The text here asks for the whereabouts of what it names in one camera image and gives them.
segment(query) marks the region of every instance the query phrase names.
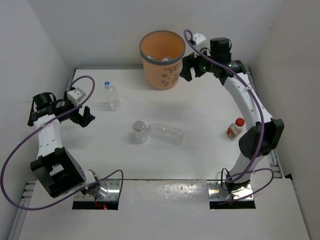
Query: metal bracket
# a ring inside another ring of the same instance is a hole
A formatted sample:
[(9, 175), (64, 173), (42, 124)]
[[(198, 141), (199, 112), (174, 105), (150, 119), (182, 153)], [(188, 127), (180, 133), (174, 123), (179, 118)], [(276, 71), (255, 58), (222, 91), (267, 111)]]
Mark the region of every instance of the metal bracket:
[[(210, 209), (255, 209), (254, 196), (250, 195), (253, 193), (251, 183), (246, 187), (241, 187), (237, 190), (229, 193), (226, 190), (223, 190), (221, 187), (221, 181), (219, 180), (208, 180), (208, 194), (209, 194), (209, 203)], [(226, 189), (225, 181), (222, 181), (222, 186)], [(246, 195), (250, 195), (245, 199), (239, 201), (234, 201), (230, 203), (223, 203), (224, 201), (233, 199), (239, 199)]]
[[(99, 199), (98, 203), (106, 205), (108, 210), (118, 210), (118, 197), (121, 186), (121, 180), (107, 179), (100, 182), (104, 189), (107, 190), (107, 195), (103, 199)], [(74, 210), (92, 210), (99, 209), (95, 205), (95, 198), (89, 194), (83, 195), (78, 192), (74, 195), (73, 206)]]

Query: white wall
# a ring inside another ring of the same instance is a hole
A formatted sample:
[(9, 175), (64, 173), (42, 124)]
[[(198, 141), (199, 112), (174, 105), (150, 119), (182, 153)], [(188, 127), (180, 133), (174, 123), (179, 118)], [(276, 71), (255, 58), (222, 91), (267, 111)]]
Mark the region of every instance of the white wall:
[(266, 107), (284, 121), (278, 152), (312, 239), (320, 236), (319, 12), (318, 0), (287, 0), (253, 69)]
[(251, 64), (283, 0), (28, 0), (68, 68), (141, 65), (139, 43), (152, 31), (184, 29), (227, 37)]
[[(62, 97), (70, 73), (26, 0), (0, 3), (0, 165), (32, 129), (27, 126), (32, 97), (50, 91)], [(30, 162), (37, 157), (36, 137), (9, 163), (4, 184), (20, 202)], [(16, 209), (0, 194), (0, 239), (7, 239)]]

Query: gray rim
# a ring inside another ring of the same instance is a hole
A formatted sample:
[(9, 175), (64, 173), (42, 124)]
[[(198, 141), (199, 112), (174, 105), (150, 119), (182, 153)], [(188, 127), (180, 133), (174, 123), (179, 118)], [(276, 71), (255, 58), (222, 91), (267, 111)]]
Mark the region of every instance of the gray rim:
[[(183, 44), (184, 44), (184, 50), (183, 52), (181, 53), (180, 56), (178, 56), (177, 58), (173, 59), (173, 60), (170, 60), (170, 61), (157, 61), (157, 60), (153, 60), (149, 57), (147, 57), (141, 50), (141, 44), (143, 42), (143, 40), (149, 36), (150, 34), (154, 34), (154, 33), (158, 33), (158, 32), (167, 32), (167, 33), (172, 33), (174, 35), (177, 35), (182, 41), (183, 41)], [(155, 64), (155, 65), (161, 65), (161, 66), (166, 66), (166, 65), (171, 65), (171, 64), (174, 64), (176, 62), (178, 62), (180, 59), (183, 58), (183, 56), (185, 55), (185, 52), (186, 52), (186, 43), (185, 43), (185, 40), (178, 34), (176, 34), (175, 32), (173, 31), (166, 31), (166, 30), (159, 30), (159, 31), (153, 31), (153, 32), (150, 32), (148, 33), (147, 35), (145, 35), (141, 41), (140, 41), (140, 45), (139, 45), (139, 48), (140, 48), (140, 54), (141, 54), (141, 57), (143, 57), (144, 60), (146, 60), (147, 62), (151, 63), (151, 64)]]

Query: table surface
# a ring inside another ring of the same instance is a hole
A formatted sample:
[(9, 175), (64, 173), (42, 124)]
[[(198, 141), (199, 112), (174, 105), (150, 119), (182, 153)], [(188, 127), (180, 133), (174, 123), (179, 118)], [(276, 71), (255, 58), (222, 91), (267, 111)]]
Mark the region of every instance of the table surface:
[[(63, 146), (84, 170), (100, 176), (122, 169), (126, 179), (217, 179), (238, 159), (238, 137), (230, 140), (228, 126), (241, 113), (231, 95), (212, 74), (187, 82), (183, 78), (168, 90), (155, 90), (143, 69), (77, 69), (74, 79), (89, 75), (96, 86), (86, 105), (96, 119), (87, 127), (67, 120), (61, 124)], [(117, 89), (121, 108), (106, 111), (104, 82)], [(91, 81), (75, 84), (86, 93)], [(132, 144), (132, 124), (165, 124), (185, 132), (181, 146), (153, 138)]]
[[(255, 178), (253, 189), (266, 183)], [(204, 180), (126, 180), (115, 210), (71, 210), (73, 198), (28, 211), (19, 240), (308, 240), (290, 179), (255, 195), (256, 209), (210, 210)], [(30, 207), (56, 201), (38, 182)]]

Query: bottle with red cap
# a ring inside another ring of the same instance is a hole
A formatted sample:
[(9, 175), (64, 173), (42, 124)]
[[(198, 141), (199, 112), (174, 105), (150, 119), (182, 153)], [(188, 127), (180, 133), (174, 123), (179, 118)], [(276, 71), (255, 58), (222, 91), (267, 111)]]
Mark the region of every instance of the bottle with red cap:
[(226, 134), (229, 138), (235, 139), (236, 136), (242, 133), (243, 125), (245, 125), (245, 120), (243, 118), (237, 118), (234, 123), (230, 124)]

